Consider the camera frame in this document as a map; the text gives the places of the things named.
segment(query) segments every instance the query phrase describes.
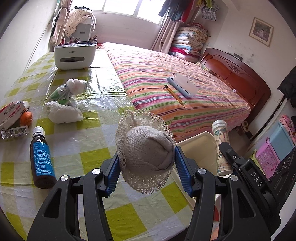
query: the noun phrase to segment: striped bedsheet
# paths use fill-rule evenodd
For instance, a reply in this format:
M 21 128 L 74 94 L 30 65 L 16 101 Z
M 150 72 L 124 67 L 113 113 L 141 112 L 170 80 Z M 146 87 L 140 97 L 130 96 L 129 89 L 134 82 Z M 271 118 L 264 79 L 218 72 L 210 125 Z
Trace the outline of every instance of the striped bedsheet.
M 211 130 L 215 120 L 227 122 L 230 131 L 249 115 L 250 106 L 226 84 L 193 63 L 134 46 L 104 43 L 107 54 L 136 109 L 161 116 L 177 142 Z M 166 78 L 181 73 L 198 87 L 185 98 Z M 167 84 L 183 107 L 164 87 Z

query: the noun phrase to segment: wooden headboard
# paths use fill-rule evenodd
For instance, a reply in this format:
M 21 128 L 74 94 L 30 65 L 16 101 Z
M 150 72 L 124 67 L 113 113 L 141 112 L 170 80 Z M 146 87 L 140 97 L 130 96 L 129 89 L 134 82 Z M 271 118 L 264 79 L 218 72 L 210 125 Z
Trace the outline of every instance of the wooden headboard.
M 218 49 L 207 48 L 200 62 L 250 105 L 246 119 L 250 124 L 271 95 L 265 81 L 248 65 Z

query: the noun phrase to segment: pink plastic basket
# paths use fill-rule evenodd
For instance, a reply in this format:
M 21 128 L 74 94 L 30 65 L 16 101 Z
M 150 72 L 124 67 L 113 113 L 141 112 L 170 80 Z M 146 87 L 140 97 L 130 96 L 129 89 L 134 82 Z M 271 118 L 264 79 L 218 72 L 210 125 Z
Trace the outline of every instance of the pink plastic basket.
M 256 159 L 260 163 L 266 178 L 272 177 L 280 160 L 271 146 L 269 138 L 266 139 L 266 142 L 256 152 Z

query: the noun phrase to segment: white bottle cap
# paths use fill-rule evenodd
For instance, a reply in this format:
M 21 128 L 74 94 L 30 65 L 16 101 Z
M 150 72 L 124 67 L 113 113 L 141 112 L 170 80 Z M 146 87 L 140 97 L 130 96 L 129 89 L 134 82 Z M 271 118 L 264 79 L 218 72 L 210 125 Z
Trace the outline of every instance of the white bottle cap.
M 217 121 L 213 122 L 213 124 L 212 124 L 212 131 L 214 132 L 214 130 L 220 126 L 225 127 L 227 129 L 227 123 L 225 121 L 217 120 Z
M 36 135 L 42 135 L 45 137 L 45 131 L 44 129 L 41 127 L 41 126 L 36 126 L 34 129 L 33 129 L 33 138 L 34 136 Z

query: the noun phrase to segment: framed picture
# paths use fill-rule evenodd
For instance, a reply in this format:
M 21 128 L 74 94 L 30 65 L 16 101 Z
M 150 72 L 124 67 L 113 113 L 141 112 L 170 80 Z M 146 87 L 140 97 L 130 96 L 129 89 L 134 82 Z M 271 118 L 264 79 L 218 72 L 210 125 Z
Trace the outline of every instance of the framed picture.
M 273 31 L 273 26 L 258 18 L 254 18 L 249 36 L 269 47 Z

